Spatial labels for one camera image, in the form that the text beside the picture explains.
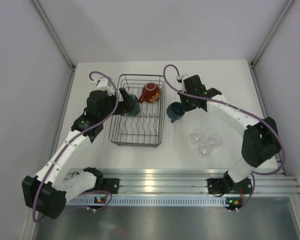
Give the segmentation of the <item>dark green mug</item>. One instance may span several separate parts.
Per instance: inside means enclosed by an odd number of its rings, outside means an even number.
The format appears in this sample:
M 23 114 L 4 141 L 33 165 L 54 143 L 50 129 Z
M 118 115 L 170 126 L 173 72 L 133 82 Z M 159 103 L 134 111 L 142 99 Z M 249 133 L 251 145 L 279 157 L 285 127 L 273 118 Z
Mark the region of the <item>dark green mug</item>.
M 130 116 L 130 117 L 135 117 L 139 114 L 140 112 L 140 103 L 139 100 L 137 98 L 137 96 L 135 96 L 134 94 L 130 93 L 129 96 L 133 99 L 133 109 L 130 112 L 127 112 L 126 115 Z

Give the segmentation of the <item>red cup white inside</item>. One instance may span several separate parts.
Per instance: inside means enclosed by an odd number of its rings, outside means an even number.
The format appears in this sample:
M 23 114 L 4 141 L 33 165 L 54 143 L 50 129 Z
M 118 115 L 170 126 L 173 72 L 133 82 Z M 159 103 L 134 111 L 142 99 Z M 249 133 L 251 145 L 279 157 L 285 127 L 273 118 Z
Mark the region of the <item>red cup white inside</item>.
M 146 83 L 141 91 L 141 96 L 139 97 L 139 103 L 150 103 L 153 104 L 160 100 L 162 96 L 162 90 L 160 86 L 154 82 Z

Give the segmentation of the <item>wire dish rack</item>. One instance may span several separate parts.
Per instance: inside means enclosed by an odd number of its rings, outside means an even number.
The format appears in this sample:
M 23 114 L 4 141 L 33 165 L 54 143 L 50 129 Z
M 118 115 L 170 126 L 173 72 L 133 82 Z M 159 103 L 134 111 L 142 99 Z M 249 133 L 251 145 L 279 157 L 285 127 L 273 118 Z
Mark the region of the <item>wire dish rack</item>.
M 147 83 L 155 83 L 162 93 L 165 92 L 165 81 L 162 75 L 154 74 L 121 74 L 117 87 L 124 88 L 128 94 L 136 97 L 142 95 Z M 118 146 L 158 147 L 163 141 L 165 122 L 165 99 L 155 103 L 141 103 L 140 112 L 135 116 L 114 115 L 111 117 L 110 142 Z

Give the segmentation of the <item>dark blue cup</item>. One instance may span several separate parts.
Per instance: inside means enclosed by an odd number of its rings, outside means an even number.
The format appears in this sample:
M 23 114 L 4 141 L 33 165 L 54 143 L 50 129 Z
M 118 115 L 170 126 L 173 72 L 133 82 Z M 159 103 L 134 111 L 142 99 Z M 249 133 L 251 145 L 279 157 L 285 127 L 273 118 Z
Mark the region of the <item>dark blue cup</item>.
M 171 103 L 166 109 L 166 114 L 169 117 L 171 123 L 174 123 L 175 121 L 181 119 L 185 114 L 182 103 Z

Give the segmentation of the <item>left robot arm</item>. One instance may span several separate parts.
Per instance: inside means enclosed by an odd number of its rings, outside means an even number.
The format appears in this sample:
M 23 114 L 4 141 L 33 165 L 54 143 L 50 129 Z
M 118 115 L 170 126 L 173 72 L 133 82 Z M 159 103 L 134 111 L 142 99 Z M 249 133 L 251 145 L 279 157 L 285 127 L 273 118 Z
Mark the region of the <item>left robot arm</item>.
M 35 223 L 39 222 L 37 213 L 57 218 L 68 202 L 84 192 L 104 194 L 99 202 L 110 203 L 115 191 L 108 188 L 104 174 L 95 167 L 86 167 L 71 179 L 65 177 L 104 129 L 103 123 L 112 115 L 133 113 L 138 104 L 123 87 L 114 93 L 94 90 L 89 94 L 83 113 L 74 121 L 61 147 L 40 171 L 22 181 L 25 204 L 32 209 Z

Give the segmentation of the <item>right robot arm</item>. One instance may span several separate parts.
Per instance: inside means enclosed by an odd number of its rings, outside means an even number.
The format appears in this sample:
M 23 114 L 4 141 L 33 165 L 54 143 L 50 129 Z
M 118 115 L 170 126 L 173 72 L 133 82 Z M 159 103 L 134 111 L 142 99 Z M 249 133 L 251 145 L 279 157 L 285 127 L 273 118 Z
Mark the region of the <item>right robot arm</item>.
M 242 137 L 240 159 L 223 177 L 208 179 L 208 192 L 221 196 L 247 187 L 249 175 L 284 149 L 275 120 L 271 117 L 262 119 L 231 104 L 219 90 L 207 89 L 198 75 L 178 76 L 177 81 L 183 87 L 178 95 L 184 112 L 202 109 L 221 119 Z

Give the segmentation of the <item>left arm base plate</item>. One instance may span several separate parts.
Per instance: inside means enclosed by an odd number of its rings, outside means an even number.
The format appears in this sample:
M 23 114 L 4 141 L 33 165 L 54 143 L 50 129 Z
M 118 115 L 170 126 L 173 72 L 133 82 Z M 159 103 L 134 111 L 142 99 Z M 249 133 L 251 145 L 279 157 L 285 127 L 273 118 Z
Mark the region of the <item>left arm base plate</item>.
M 107 191 L 111 194 L 118 194 L 120 187 L 119 178 L 104 178 L 101 184 L 101 191 Z

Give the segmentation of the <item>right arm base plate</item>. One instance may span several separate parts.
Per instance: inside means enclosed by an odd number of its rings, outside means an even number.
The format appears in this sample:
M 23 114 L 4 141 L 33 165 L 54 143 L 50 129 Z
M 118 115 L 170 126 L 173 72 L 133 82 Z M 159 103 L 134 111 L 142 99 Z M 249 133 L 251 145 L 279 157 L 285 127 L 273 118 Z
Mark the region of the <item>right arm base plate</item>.
M 223 178 L 207 179 L 208 193 L 215 197 L 222 197 L 230 192 L 229 184 Z

